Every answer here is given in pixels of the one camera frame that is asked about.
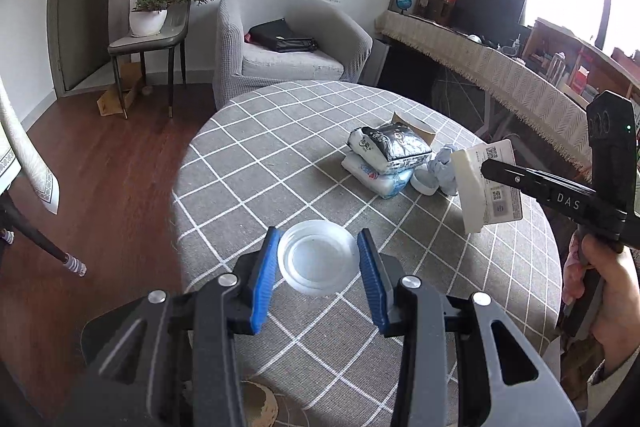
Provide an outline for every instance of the potted plant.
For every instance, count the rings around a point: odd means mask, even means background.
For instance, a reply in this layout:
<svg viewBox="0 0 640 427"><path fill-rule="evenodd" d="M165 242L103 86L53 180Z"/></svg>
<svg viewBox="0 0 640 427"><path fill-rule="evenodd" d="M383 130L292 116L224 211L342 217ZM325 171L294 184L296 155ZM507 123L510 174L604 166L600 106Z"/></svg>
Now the potted plant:
<svg viewBox="0 0 640 427"><path fill-rule="evenodd" d="M166 19L166 11L169 6L193 1L205 4L211 0L137 0L129 14L132 35L147 37L158 34Z"/></svg>

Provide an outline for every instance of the computer monitor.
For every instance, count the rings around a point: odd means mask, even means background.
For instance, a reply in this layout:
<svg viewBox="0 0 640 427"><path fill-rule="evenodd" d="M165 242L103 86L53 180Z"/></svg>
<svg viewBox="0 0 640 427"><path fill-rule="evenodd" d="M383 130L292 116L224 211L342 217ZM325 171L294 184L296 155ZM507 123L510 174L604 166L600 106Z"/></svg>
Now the computer monitor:
<svg viewBox="0 0 640 427"><path fill-rule="evenodd" d="M449 26L501 46L518 36L524 0L456 0Z"/></svg>

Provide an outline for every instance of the globe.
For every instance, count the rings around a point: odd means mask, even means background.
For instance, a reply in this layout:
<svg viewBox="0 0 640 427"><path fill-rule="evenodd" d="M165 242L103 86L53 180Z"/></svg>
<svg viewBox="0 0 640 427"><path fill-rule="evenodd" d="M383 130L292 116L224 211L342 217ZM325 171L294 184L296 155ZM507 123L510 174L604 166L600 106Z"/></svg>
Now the globe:
<svg viewBox="0 0 640 427"><path fill-rule="evenodd" d="M396 0L396 6L401 10L408 10L412 4L413 1L411 0Z"/></svg>

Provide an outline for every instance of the handbag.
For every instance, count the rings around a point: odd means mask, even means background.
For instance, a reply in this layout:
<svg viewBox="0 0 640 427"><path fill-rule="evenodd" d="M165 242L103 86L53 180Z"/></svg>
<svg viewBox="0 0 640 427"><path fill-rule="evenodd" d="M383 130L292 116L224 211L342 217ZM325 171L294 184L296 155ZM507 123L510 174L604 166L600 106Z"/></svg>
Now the handbag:
<svg viewBox="0 0 640 427"><path fill-rule="evenodd" d="M296 35L284 19L258 24L249 30L251 42L278 53L314 52L318 43L310 37Z"/></svg>

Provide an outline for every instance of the black chair leg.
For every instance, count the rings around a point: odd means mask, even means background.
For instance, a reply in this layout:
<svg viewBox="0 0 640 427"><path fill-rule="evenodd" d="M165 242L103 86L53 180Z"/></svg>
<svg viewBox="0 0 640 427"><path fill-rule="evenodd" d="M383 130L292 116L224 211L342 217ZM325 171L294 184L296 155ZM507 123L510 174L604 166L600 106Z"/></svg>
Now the black chair leg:
<svg viewBox="0 0 640 427"><path fill-rule="evenodd" d="M145 52L140 52L140 70L142 71L142 83L146 86Z"/></svg>
<svg viewBox="0 0 640 427"><path fill-rule="evenodd" d="M127 119L127 108L124 105L124 95L122 94L122 80L120 79L120 68L118 67L118 57L111 57L111 64L113 65L113 76L116 78L116 87L118 88L118 98L120 99L120 107L124 113L124 118Z"/></svg>
<svg viewBox="0 0 640 427"><path fill-rule="evenodd" d="M58 259L71 272L78 273L80 277L85 274L86 266L71 254L60 250L60 248L54 245L40 230L34 227L29 220L22 215L20 210L16 208L8 192L0 196L0 208L4 211L6 220L11 223L16 230L19 230L22 235L31 239L31 241L45 252Z"/></svg>
<svg viewBox="0 0 640 427"><path fill-rule="evenodd" d="M182 85L187 87L187 63L184 58L184 41L180 43L180 68L182 70Z"/></svg>
<svg viewBox="0 0 640 427"><path fill-rule="evenodd" d="M169 48L169 65L167 67L169 79L169 118L174 117L174 58L175 46Z"/></svg>

